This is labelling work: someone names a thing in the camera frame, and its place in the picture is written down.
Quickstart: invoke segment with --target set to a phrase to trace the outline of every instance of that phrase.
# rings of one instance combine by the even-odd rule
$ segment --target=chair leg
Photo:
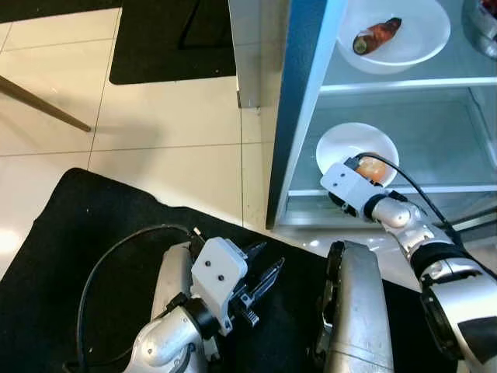
[[[0,92],[6,94],[13,99],[25,103],[35,109],[43,111],[44,113],[51,115],[57,119],[70,124],[82,131],[90,132],[92,128],[87,124],[84,124],[79,119],[74,118],[72,115],[65,113],[64,111],[58,109],[57,107],[49,104],[47,101],[35,96],[31,92],[26,91],[24,88],[19,87],[17,84],[12,83],[8,79],[0,76]]]

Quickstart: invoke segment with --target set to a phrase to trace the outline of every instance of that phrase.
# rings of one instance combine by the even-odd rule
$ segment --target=floor tile
[[[2,50],[2,46],[4,45],[5,38],[9,33],[11,22],[0,24],[0,51]]]
[[[7,51],[0,75],[94,127],[112,40]],[[88,151],[85,133],[0,96],[0,155]]]
[[[72,167],[85,169],[88,158],[89,153],[0,157],[0,278],[58,180]]]
[[[242,224],[240,145],[93,152],[89,170]]]
[[[242,109],[242,142],[261,142],[261,140],[260,109]]]
[[[240,142],[235,77],[106,82],[95,150]]]
[[[263,181],[262,144],[242,144],[243,226],[257,232],[266,225]]]
[[[14,22],[4,51],[112,39],[118,11],[118,8],[104,9]]]

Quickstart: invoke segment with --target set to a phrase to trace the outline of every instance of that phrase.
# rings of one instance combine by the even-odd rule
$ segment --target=glass shelf
[[[449,221],[468,218],[497,206],[497,192],[428,193],[428,196]],[[431,222],[440,223],[439,219],[418,194],[408,194],[408,198],[411,202],[423,208]],[[281,224],[335,229],[379,228],[379,226],[344,214],[340,208],[332,203],[328,196],[289,197],[287,210]]]
[[[479,108],[468,88],[320,97],[289,197],[326,195],[315,149],[329,128],[345,122],[370,124],[387,134],[401,167],[430,193],[496,191],[495,145]],[[489,110],[495,112],[495,104]],[[413,191],[400,176],[391,187]]]
[[[449,15],[451,35],[437,56],[397,74],[372,75],[350,66],[335,48],[320,94],[497,85],[497,62],[476,51],[464,35],[463,0],[439,0],[439,3]]]

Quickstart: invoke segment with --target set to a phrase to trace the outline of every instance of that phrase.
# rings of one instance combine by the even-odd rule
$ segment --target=white bowl
[[[333,163],[345,162],[359,153],[374,152],[398,166],[398,152],[393,141],[376,127],[364,123],[344,123],[334,126],[321,136],[316,148],[316,161],[322,174]],[[387,166],[387,172],[380,180],[386,187],[397,171]]]
[[[393,17],[402,23],[391,40],[364,56],[354,53],[353,40],[360,31]],[[436,0],[349,0],[337,46],[361,71],[394,74],[435,56],[449,36],[449,16]]]

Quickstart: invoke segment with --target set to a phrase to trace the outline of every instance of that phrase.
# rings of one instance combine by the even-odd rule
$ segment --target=black rug
[[[75,359],[75,317],[85,279],[115,242],[147,225],[199,227],[206,238],[230,238],[240,247],[266,240],[259,265],[286,262],[272,291],[255,307],[261,322],[242,322],[221,340],[222,372],[313,372],[308,347],[315,340],[315,301],[325,260],[186,207],[167,207],[152,195],[71,169],[0,281],[0,371],[61,372]],[[126,350],[149,320],[164,250],[179,233],[154,232],[129,242],[105,262],[89,294],[87,346],[91,360]],[[436,350],[418,294],[384,282],[396,372],[454,372]],[[121,366],[92,371],[122,371]]]
[[[126,0],[109,80],[235,75],[228,0]]]
[[[123,0],[1,0],[0,23],[121,7]]]

